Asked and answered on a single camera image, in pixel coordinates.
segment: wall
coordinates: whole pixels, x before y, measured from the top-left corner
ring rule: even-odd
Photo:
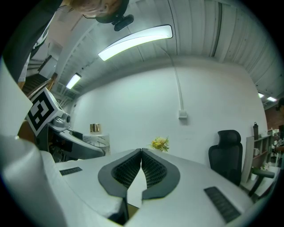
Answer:
[[[278,129],[280,125],[284,125],[284,118],[279,111],[275,110],[275,106],[265,111],[268,129]]]
[[[178,119],[179,97],[170,61],[150,69],[151,62],[136,67],[140,72],[114,76],[112,82],[79,97],[72,115],[74,130],[88,132],[90,123],[101,123],[110,134],[112,153],[148,148],[156,136],[169,137],[169,154],[209,167],[208,149],[218,143],[217,131],[235,129],[241,134],[244,162],[253,123],[258,123],[260,133],[267,132],[264,109],[248,73],[243,67],[212,59],[174,61],[187,121]],[[128,192],[129,203],[139,207],[138,190],[136,181],[135,190]]]
[[[57,11],[48,30],[48,39],[56,41],[62,47],[65,46],[71,31],[82,17],[82,14],[77,11],[69,12],[69,10],[70,8],[65,7]]]
[[[48,57],[48,42],[44,42],[37,53],[32,57],[34,60],[44,61]]]
[[[66,113],[71,114],[72,107],[73,107],[73,102],[69,102],[63,107],[63,110]]]
[[[47,79],[50,79],[55,72],[56,64],[57,64],[57,60],[51,57],[49,61],[44,65],[44,67],[41,69],[39,74],[41,74]]]

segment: chair headrest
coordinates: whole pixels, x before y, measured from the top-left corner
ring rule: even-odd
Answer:
[[[223,130],[218,134],[220,137],[218,147],[232,146],[241,142],[241,135],[236,130]]]

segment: black office chair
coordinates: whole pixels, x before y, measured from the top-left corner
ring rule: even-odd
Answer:
[[[219,144],[209,148],[210,167],[224,178],[239,186],[243,156],[241,135],[235,130],[223,130],[219,131],[218,134],[220,137]],[[258,175],[258,179],[248,193],[249,196],[254,194],[264,177],[274,177],[274,173],[269,171],[253,169],[252,172]]]

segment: ceiling light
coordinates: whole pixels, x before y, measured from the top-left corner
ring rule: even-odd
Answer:
[[[277,101],[277,99],[275,99],[275,98],[272,98],[272,97],[269,97],[269,98],[267,98],[269,101],[272,101],[272,102],[275,102],[275,101]]]
[[[120,39],[119,41],[108,46],[98,55],[103,61],[105,61],[122,51],[125,51],[131,47],[135,47],[142,43],[147,43],[159,39],[170,39],[172,37],[173,31],[170,25],[153,27],[136,32],[127,37],[124,37],[123,39]]]
[[[79,80],[81,79],[81,76],[76,73],[72,78],[71,80],[69,81],[69,83],[67,84],[67,88],[68,89],[71,89]]]

